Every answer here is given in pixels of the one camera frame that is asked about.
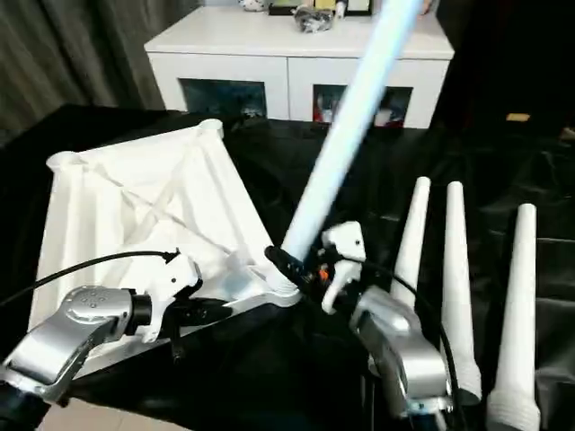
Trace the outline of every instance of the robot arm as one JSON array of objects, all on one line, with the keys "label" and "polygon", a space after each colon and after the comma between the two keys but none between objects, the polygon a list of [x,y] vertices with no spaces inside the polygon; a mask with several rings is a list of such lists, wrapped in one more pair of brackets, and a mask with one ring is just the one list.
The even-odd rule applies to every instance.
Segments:
[{"label": "robot arm", "polygon": [[382,379],[393,417],[450,409],[443,357],[423,337],[417,314],[384,289],[361,283],[359,261],[366,256],[359,223],[337,225],[324,232],[322,240],[316,268],[305,268],[276,247],[268,248],[266,256],[325,312],[348,320],[369,353],[370,372]]},{"label": "robot arm", "polygon": [[190,297],[202,280],[186,256],[170,259],[165,275],[169,283],[143,295],[102,286],[68,293],[0,366],[0,430],[35,429],[50,404],[65,404],[70,383],[95,347],[124,335],[148,343],[162,336],[172,340],[175,358],[180,327],[207,325],[233,313],[223,301]]}]

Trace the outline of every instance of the black cable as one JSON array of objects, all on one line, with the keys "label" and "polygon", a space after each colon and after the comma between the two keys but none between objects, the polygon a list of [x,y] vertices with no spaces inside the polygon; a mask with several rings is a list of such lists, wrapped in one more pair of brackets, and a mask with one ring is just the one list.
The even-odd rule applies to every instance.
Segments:
[{"label": "black cable", "polygon": [[41,278],[40,280],[36,281],[34,284],[32,284],[28,287],[25,287],[24,289],[19,290],[15,294],[10,295],[7,298],[5,298],[4,300],[2,300],[2,302],[0,302],[0,307],[5,306],[7,303],[10,303],[14,299],[17,299],[22,295],[26,295],[27,293],[36,290],[40,286],[46,285],[50,281],[53,281],[53,280],[60,278],[60,277],[63,277],[63,276],[67,276],[68,274],[70,274],[72,272],[76,272],[76,271],[79,271],[80,269],[91,267],[92,265],[97,265],[99,263],[102,263],[102,262],[105,262],[108,260],[131,258],[131,257],[135,257],[135,256],[159,256],[165,260],[165,263],[169,263],[170,261],[172,261],[173,258],[178,256],[179,254],[180,254],[180,251],[178,251],[178,250],[176,250],[175,252],[169,252],[169,251],[123,251],[122,253],[109,254],[108,256],[102,256],[100,258],[90,259],[90,260],[87,260],[85,262],[78,263],[77,265],[74,265],[72,267],[62,269],[62,270],[55,272],[54,274],[51,274],[47,277]]},{"label": "black cable", "polygon": [[362,266],[364,266],[366,268],[372,268],[373,270],[382,272],[385,275],[387,275],[388,277],[395,279],[403,287],[405,287],[407,290],[409,290],[415,296],[415,298],[423,305],[423,307],[426,309],[426,312],[428,313],[429,317],[431,317],[432,320],[438,326],[439,338],[441,339],[441,343],[443,344],[443,349],[445,352],[446,362],[447,362],[447,369],[449,370],[449,381],[450,381],[450,385],[451,385],[451,396],[453,398],[453,407],[454,407],[454,410],[456,411],[456,416],[460,421],[461,429],[466,430],[467,428],[466,428],[466,424],[465,424],[464,411],[462,409],[461,400],[459,399],[459,383],[457,382],[456,362],[453,358],[453,351],[451,350],[451,345],[449,344],[449,339],[447,338],[446,330],[443,327],[443,324],[441,322],[441,318],[434,311],[433,306],[429,303],[429,301],[427,299],[425,299],[425,297],[423,297],[422,294],[420,294],[417,291],[417,289],[415,289],[413,286],[411,286],[402,277],[395,274],[391,269],[388,269],[382,265],[379,265],[379,264],[372,262],[372,261],[369,261],[369,260],[355,259],[355,258],[351,258],[348,256],[341,256],[341,258],[345,259],[345,260],[350,260],[352,262],[360,263]]}]

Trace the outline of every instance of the white cabinet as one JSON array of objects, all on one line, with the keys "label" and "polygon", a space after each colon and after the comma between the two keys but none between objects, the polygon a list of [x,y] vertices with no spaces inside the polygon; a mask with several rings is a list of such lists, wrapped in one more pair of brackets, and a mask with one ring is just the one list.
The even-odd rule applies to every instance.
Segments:
[{"label": "white cabinet", "polygon": [[[329,121],[372,22],[347,17],[304,34],[289,16],[200,7],[150,40],[146,52],[167,109]],[[453,54],[436,17],[420,17],[375,123],[427,128]]]}]

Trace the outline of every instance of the black fabric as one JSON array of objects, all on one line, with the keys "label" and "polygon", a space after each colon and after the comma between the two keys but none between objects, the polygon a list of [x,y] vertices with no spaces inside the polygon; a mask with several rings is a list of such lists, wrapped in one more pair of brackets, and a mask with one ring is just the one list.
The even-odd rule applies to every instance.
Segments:
[{"label": "black fabric", "polygon": [[[63,149],[82,150],[128,129],[125,123],[124,129],[111,129],[105,136],[102,118],[109,120],[110,113],[68,109],[40,125],[40,132],[33,129],[21,137],[19,145],[29,148],[27,155],[33,160],[26,174],[36,185],[22,189],[3,182],[3,197],[15,196],[19,188],[31,202],[18,206],[3,198],[3,217],[10,222],[3,224],[4,252],[10,254],[3,261],[3,274],[10,275],[4,276],[4,295],[34,276],[49,193],[46,156]],[[114,122],[122,124],[122,115],[113,111]],[[144,119],[145,115],[160,114],[141,115],[142,123],[150,123],[153,119]],[[71,124],[66,118],[84,118],[83,130],[66,127]],[[197,120],[169,118],[133,136]],[[325,133],[326,127],[309,123],[256,119],[227,124],[226,147],[275,243],[287,230]],[[3,166],[18,160],[3,159]],[[430,176],[419,290],[439,308],[446,185],[451,180],[463,182],[475,354],[486,396],[497,366],[512,223],[519,204],[534,203],[538,209],[535,392],[543,430],[575,430],[575,415],[570,412],[575,400],[574,168],[573,148],[558,141],[371,130],[326,223],[360,221],[368,257],[392,265],[414,181],[422,174]],[[388,285],[377,274],[366,277]],[[3,317],[9,313],[11,321],[25,322],[28,303],[23,302],[3,310]],[[431,326],[425,320],[423,325]],[[22,335],[22,325],[10,328],[5,336],[14,342]],[[429,336],[437,338],[434,333]],[[365,352],[338,316],[326,316],[307,302],[285,310],[268,305],[183,342],[189,354],[177,366],[169,347],[160,347],[80,379],[71,395],[195,430],[363,426],[359,377]],[[467,414],[470,428],[482,429],[482,408]],[[384,423],[386,429],[405,426]]]}]

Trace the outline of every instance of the white triangular structure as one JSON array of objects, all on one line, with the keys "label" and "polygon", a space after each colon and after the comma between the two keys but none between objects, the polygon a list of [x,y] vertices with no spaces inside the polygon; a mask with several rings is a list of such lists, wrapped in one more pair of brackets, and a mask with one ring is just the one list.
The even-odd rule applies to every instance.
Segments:
[{"label": "white triangular structure", "polygon": [[[119,251],[177,247],[199,266],[204,284],[195,296],[225,300],[234,313],[263,303],[297,302],[295,288],[277,295],[261,276],[270,270],[264,250],[271,240],[222,136],[221,121],[211,119],[194,128],[50,157],[54,181],[38,277]],[[49,317],[75,287],[125,287],[143,294],[162,288],[165,267],[155,257],[124,259],[59,278],[34,293],[29,327]],[[99,346],[78,376],[155,345],[124,337]]]}]

